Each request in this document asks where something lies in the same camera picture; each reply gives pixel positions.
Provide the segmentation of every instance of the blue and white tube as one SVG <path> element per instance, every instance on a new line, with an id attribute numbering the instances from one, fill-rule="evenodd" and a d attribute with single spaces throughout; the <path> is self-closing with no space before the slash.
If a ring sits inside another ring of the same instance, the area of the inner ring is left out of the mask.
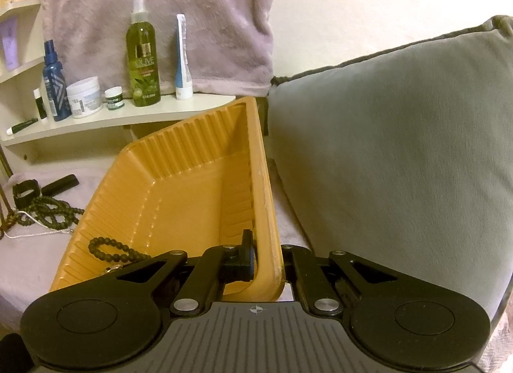
<path id="1" fill-rule="evenodd" d="M 178 65 L 176 66 L 176 99 L 188 100 L 192 98 L 192 78 L 187 65 L 187 54 L 185 50 L 185 16 L 177 14 L 178 20 L 178 35 L 177 45 L 178 50 Z"/>

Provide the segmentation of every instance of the pink plush blanket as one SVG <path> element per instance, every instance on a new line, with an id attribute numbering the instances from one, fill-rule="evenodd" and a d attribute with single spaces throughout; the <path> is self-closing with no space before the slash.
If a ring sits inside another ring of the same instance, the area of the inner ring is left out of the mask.
<path id="1" fill-rule="evenodd" d="M 164 93 L 174 92 L 176 14 L 187 20 L 194 90 L 264 96 L 273 76 L 273 0 L 146 0 L 155 26 Z M 128 89 L 125 33 L 132 0 L 44 0 L 44 36 L 54 39 L 68 84 L 99 76 Z"/>

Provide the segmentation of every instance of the gray ribbed panel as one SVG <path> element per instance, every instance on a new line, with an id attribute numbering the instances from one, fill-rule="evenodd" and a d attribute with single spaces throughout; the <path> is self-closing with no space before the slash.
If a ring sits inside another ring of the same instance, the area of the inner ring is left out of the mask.
<path id="1" fill-rule="evenodd" d="M 223 303 L 174 321 L 162 340 L 111 373 L 393 373 L 365 356 L 342 325 L 298 302 Z M 39 368 L 37 373 L 51 370 Z M 461 373 L 479 373 L 466 367 Z"/>

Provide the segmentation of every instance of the olive oil bottle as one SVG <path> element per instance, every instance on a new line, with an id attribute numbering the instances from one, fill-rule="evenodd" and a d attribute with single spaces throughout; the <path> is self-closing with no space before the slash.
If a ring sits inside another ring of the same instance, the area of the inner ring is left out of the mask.
<path id="1" fill-rule="evenodd" d="M 126 35 L 130 90 L 135 106 L 144 107 L 161 99 L 155 29 L 148 22 L 145 0 L 133 0 L 131 19 Z"/>

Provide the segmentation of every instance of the corner shelf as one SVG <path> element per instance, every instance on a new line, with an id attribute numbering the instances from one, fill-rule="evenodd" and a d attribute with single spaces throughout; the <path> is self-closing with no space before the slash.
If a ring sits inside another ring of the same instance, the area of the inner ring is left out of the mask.
<path id="1" fill-rule="evenodd" d="M 27 62 L 26 64 L 21 65 L 20 67 L 13 69 L 12 71 L 6 72 L 2 75 L 0 75 L 0 84 L 3 82 L 6 82 L 6 80 L 16 77 L 17 75 L 20 75 L 22 72 L 25 72 L 29 70 L 30 68 L 33 68 L 34 66 L 37 66 L 39 64 L 42 64 L 45 61 L 44 56 L 37 57 L 36 59 Z"/>
<path id="2" fill-rule="evenodd" d="M 15 14 L 20 14 L 22 11 L 40 5 L 41 0 L 22 0 L 7 4 L 7 6 L 0 9 L 0 22 L 14 16 Z"/>
<path id="3" fill-rule="evenodd" d="M 55 122 L 52 117 L 48 117 L 48 123 L 43 124 L 39 121 L 13 136 L 7 136 L 6 129 L 2 128 L 0 129 L 0 140 L 4 146 L 11 146 L 83 130 L 183 120 L 233 100 L 235 100 L 235 96 L 231 95 L 194 94 L 190 100 L 178 101 L 172 95 L 163 95 L 159 103 L 148 107 L 136 107 L 132 100 L 125 100 L 125 106 L 119 110 L 110 111 L 104 104 L 102 110 L 83 119 L 68 117 L 60 122 Z"/>

